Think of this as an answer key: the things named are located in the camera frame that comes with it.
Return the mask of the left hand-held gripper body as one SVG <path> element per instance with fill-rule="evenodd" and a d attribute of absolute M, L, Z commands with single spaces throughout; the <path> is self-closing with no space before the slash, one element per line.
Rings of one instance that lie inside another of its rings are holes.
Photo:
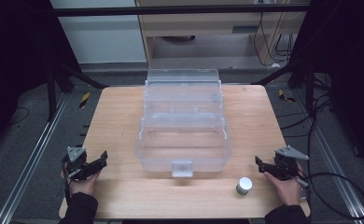
<path fill-rule="evenodd" d="M 87 163 L 87 152 L 84 147 L 68 147 L 62 163 L 66 164 L 64 172 L 71 180 L 87 180 L 93 175 L 91 166 Z"/>

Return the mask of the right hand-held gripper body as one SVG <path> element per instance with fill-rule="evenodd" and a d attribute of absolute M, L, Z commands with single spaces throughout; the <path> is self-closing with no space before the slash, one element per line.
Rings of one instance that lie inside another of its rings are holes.
<path fill-rule="evenodd" d="M 309 160 L 309 157 L 291 146 L 276 149 L 274 162 L 276 166 L 275 177 L 279 180 L 289 180 L 298 175 L 297 160 Z"/>

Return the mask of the person's left hand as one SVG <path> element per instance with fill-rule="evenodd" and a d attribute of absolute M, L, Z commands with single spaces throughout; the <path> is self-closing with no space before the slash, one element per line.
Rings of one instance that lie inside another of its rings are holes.
<path fill-rule="evenodd" d="M 75 193 L 84 193 L 87 195 L 92 196 L 94 191 L 94 185 L 96 183 L 96 180 L 98 179 L 100 175 L 100 172 L 97 172 L 96 174 L 92 175 L 86 180 L 76 181 L 76 180 L 70 180 L 67 179 L 67 183 L 69 186 L 69 194 L 73 195 Z"/>

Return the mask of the person's right hand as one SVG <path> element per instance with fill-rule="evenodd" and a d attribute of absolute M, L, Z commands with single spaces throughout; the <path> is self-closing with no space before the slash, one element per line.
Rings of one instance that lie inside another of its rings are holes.
<path fill-rule="evenodd" d="M 301 183 L 298 176 L 294 176 L 289 180 L 279 180 L 268 172 L 265 172 L 264 176 L 274 185 L 284 205 L 301 204 Z"/>

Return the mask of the small green jar white lid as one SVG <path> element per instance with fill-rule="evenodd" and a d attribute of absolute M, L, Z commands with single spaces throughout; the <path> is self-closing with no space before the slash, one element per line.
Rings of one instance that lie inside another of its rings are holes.
<path fill-rule="evenodd" d="M 236 192 L 240 195 L 246 195 L 253 187 L 253 182 L 249 177 L 241 177 L 236 185 Z"/>

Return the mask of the yellow black tape strip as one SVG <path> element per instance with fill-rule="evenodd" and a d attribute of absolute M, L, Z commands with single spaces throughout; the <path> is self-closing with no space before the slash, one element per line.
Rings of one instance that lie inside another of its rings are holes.
<path fill-rule="evenodd" d="M 279 99 L 286 101 L 286 102 L 290 102 L 290 103 L 294 103 L 296 102 L 295 98 L 293 97 L 286 97 L 285 93 L 282 90 L 278 90 L 278 97 Z"/>
<path fill-rule="evenodd" d="M 88 102 L 89 98 L 90 98 L 91 93 L 90 92 L 85 92 L 80 100 L 79 103 L 79 108 L 83 108 L 85 107 L 86 103 Z"/>

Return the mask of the black metal stand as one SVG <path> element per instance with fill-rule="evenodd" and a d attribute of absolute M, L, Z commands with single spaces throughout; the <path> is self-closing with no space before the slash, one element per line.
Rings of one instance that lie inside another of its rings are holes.
<path fill-rule="evenodd" d="M 314 114 L 314 67 L 309 59 L 298 58 L 291 60 L 289 64 L 279 68 L 269 76 L 253 82 L 253 85 L 265 86 L 272 80 L 280 76 L 290 73 L 287 84 L 290 88 L 298 88 L 302 83 L 305 83 L 305 108 L 310 115 Z"/>
<path fill-rule="evenodd" d="M 95 89 L 107 88 L 107 85 L 85 76 L 81 71 L 67 66 L 63 63 L 52 63 L 47 69 L 47 88 L 49 100 L 49 117 L 48 121 L 52 121 L 57 112 L 57 101 L 55 85 L 58 85 L 62 92 L 71 92 L 74 89 L 74 84 L 70 80 L 70 76 L 76 77 Z"/>

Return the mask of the clear plastic tiered storage box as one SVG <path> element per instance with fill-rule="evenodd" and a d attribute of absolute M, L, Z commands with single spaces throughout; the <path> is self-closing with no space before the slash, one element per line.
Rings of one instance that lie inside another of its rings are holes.
<path fill-rule="evenodd" d="M 173 177 L 223 170 L 231 139 L 216 69 L 151 69 L 134 154 Z"/>

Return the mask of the black curtain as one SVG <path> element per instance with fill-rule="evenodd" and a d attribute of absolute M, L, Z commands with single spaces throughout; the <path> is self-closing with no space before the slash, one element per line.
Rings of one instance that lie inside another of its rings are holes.
<path fill-rule="evenodd" d="M 364 0 L 311 0 L 293 52 L 331 77 L 342 121 L 364 155 Z"/>
<path fill-rule="evenodd" d="M 80 69 L 50 0 L 0 0 L 0 134 L 24 92 L 47 82 L 47 69 Z"/>

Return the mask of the white cabinet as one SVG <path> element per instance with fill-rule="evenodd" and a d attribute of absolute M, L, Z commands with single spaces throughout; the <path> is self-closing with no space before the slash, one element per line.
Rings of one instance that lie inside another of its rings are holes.
<path fill-rule="evenodd" d="M 135 7 L 134 0 L 50 0 L 55 9 Z M 80 64 L 145 63 L 139 20 L 130 16 L 60 17 Z"/>

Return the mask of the light wooden desk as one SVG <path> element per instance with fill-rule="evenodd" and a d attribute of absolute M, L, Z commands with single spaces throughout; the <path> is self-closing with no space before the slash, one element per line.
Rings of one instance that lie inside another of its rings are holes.
<path fill-rule="evenodd" d="M 283 5 L 306 4 L 311 0 L 134 0 L 138 7 Z M 153 63 L 154 43 L 161 36 L 249 35 L 262 63 L 275 61 L 274 51 L 280 35 L 296 35 L 306 13 L 254 12 L 215 14 L 141 15 L 141 33 L 147 62 Z"/>

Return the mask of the black horizontal metal bar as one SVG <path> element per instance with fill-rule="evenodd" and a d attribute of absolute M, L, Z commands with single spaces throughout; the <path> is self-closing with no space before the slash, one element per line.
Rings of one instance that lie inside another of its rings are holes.
<path fill-rule="evenodd" d="M 308 11 L 310 4 L 56 8 L 58 17 Z"/>

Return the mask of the aluminium floor rail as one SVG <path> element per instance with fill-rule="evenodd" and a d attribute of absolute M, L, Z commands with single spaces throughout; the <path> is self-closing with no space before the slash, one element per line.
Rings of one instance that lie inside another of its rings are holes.
<path fill-rule="evenodd" d="M 25 166 L 21 171 L 21 174 L 16 184 L 14 185 L 12 191 L 7 197 L 6 202 L 0 210 L 0 224 L 9 224 L 9 222 L 13 218 L 13 215 L 21 201 L 21 198 L 32 179 L 35 169 L 39 164 L 45 149 L 47 148 L 49 140 L 53 135 L 53 132 L 60 120 L 60 117 L 63 114 L 68 99 L 69 95 L 63 93 L 60 97 L 59 102 L 56 104 L 54 117 L 46 123 L 46 126 L 41 133 L 39 139 L 37 140 L 28 161 L 25 163 Z"/>
<path fill-rule="evenodd" d="M 364 216 L 364 204 L 359 199 L 356 189 L 353 187 L 351 181 L 341 178 L 341 175 L 345 176 L 345 171 L 332 153 L 320 127 L 315 121 L 308 120 L 308 123 L 311 127 L 309 138 L 315 142 L 318 152 L 321 154 L 324 163 L 332 174 L 332 178 L 338 191 L 341 193 L 349 215 L 355 219 L 356 224 L 364 224 L 364 219 L 358 219 L 358 217 Z"/>

